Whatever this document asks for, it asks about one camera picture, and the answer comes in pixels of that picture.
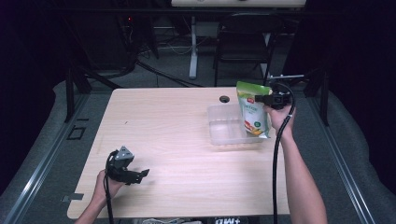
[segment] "green snack bag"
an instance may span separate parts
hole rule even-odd
[[[245,129],[262,138],[269,138],[271,123],[268,114],[264,111],[264,103],[255,102],[255,95],[268,95],[270,88],[238,81],[236,83],[236,94],[241,107]]]

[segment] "human arm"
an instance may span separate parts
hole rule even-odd
[[[102,209],[106,206],[106,192],[105,187],[103,184],[105,178],[105,171],[100,171],[98,176],[96,177],[96,184],[93,191],[93,195],[91,198],[90,203],[85,208],[84,212],[79,216],[76,224],[80,223],[93,223]],[[108,188],[110,191],[110,196],[113,198],[119,189],[124,185],[122,182],[118,182],[112,180],[111,178],[108,179]]]
[[[285,106],[281,110],[274,110],[269,106],[265,106],[264,109],[270,115],[272,126],[278,133],[283,120],[290,111],[290,106]],[[294,115],[295,113],[283,130],[280,139],[285,160],[286,189],[291,222],[293,224],[327,223],[324,202],[293,138]]]

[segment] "chair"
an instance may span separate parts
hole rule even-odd
[[[260,13],[235,13],[224,17],[218,28],[218,45],[213,68],[215,87],[218,86],[219,62],[222,63],[266,63],[263,85],[268,77],[275,39],[284,27],[276,15]]]

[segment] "clear plastic container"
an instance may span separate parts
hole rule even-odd
[[[238,104],[211,105],[207,109],[207,115],[213,145],[258,143],[263,141],[263,138],[245,130],[244,120]]]

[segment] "light wood tabletop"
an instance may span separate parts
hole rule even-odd
[[[305,0],[172,0],[173,7],[304,7]]]
[[[207,108],[221,95],[237,104],[235,88],[118,89],[108,102],[67,215],[88,205],[110,152],[134,153],[128,169],[149,169],[141,184],[112,200],[114,217],[224,217],[271,215],[275,131],[261,143],[211,144]],[[288,214],[282,148],[277,164],[277,207]],[[106,208],[99,217],[107,217]]]

